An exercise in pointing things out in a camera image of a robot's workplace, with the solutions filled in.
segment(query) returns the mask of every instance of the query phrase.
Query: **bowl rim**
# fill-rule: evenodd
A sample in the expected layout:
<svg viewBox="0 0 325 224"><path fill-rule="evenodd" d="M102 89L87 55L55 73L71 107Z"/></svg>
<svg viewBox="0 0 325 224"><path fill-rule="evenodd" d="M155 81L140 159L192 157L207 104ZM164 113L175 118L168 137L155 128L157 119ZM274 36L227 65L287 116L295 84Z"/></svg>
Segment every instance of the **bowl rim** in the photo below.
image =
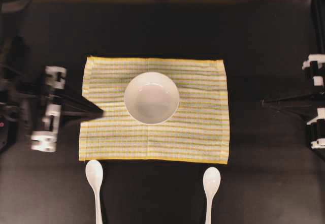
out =
<svg viewBox="0 0 325 224"><path fill-rule="evenodd" d="M140 120L138 120L138 119L136 119L134 116L132 116L132 114L130 113L130 111L128 110L128 108L127 108L127 106L126 106L126 103L125 103L125 92L126 92L126 90L127 90L127 88L128 88L128 86L137 78L137 77L139 77L139 76L141 76L141 75L144 75L144 74L149 74L149 73L156 73L156 74L159 74L159 75L163 75L163 76L165 76L165 77L167 77L174 85L175 85L175 87L176 87L176 91L177 91L177 95L178 95L178 98L177 98L177 106L175 107L175 110L173 111L173 113L167 118L167 119L165 119L165 120L163 120L163 121L160 121L160 122L157 122L157 123L145 123L145 122L142 122L142 121L140 121ZM126 108L126 110L127 110L127 112L128 112L128 114L134 119L134 120L136 120L136 121L138 121L138 122L140 122L141 124L144 124L144 125L158 125L158 124L161 124L161 123L164 123L164 122L166 122L166 121L168 121L169 119L171 119L174 115L175 115L175 113L176 113L176 111L178 110L178 107L179 107L179 102L180 102L180 96L179 96L179 91L178 91L178 87L177 87L177 85L175 84L175 82L170 78L170 77L168 77L167 75L165 75L165 74L163 74L163 73L159 73L159 72L144 72L144 73L141 73L141 74L138 74L138 75L136 75L128 84L127 84L127 86L126 86L126 88L125 88L125 90L124 90L124 95L123 95L123 102L124 102L124 106L125 106L125 108Z"/></svg>

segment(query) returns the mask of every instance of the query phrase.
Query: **white bowl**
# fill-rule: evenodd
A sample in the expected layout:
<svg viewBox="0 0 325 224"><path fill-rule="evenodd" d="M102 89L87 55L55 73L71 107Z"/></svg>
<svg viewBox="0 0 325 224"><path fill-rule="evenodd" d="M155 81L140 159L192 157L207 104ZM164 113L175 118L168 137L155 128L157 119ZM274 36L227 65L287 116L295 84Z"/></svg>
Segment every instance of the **white bowl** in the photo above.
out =
<svg viewBox="0 0 325 224"><path fill-rule="evenodd" d="M142 73L126 87L124 103L135 120L144 124L158 124L175 114L179 93L175 83L166 75Z"/></svg>

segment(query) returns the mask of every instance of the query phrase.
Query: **cloth napkin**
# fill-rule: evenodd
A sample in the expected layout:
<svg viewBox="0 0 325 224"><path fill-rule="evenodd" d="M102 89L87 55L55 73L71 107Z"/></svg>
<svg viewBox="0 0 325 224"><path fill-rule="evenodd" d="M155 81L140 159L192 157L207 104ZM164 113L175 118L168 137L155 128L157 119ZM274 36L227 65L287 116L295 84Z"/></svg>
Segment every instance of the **cloth napkin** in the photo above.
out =
<svg viewBox="0 0 325 224"><path fill-rule="evenodd" d="M180 94L175 115L158 125L137 122L123 102L128 83L149 71L170 77ZM103 118L81 123L80 161L228 162L230 125L222 60L88 57L82 95L105 112Z"/></svg>

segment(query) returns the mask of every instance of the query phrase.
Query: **black table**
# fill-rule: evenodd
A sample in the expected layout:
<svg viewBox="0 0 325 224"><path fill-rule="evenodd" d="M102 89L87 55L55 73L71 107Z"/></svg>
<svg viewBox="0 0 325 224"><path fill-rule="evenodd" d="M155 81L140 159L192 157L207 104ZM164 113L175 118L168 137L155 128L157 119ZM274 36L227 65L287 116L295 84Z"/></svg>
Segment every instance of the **black table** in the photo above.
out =
<svg viewBox="0 0 325 224"><path fill-rule="evenodd" d="M311 0L33 0L6 14L6 35L30 47L26 72L68 69L81 92L87 55L221 58L231 122L228 165L101 161L102 209L110 224L199 224L203 172L222 177L212 223L325 222L325 164L306 147L297 117L261 108L269 92L303 85L302 61L317 52ZM94 197L78 161L79 127L56 153L18 140L0 154L0 223L95 223Z"/></svg>

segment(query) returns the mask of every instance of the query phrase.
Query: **white spoon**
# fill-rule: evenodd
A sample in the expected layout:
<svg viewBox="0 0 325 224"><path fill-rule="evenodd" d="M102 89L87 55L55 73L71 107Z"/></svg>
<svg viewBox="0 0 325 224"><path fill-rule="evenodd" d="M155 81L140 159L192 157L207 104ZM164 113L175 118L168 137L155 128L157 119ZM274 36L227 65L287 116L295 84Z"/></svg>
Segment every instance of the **white spoon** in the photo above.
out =
<svg viewBox="0 0 325 224"><path fill-rule="evenodd" d="M207 215L205 217L205 224L211 224L211 208L212 200L217 193L220 186L221 176L218 169L209 167L203 175L203 188L207 196Z"/></svg>
<svg viewBox="0 0 325 224"><path fill-rule="evenodd" d="M103 224L100 191L103 181L103 168L101 163L96 160L91 160L86 165L86 177L95 193L95 207L96 207L96 224Z"/></svg>

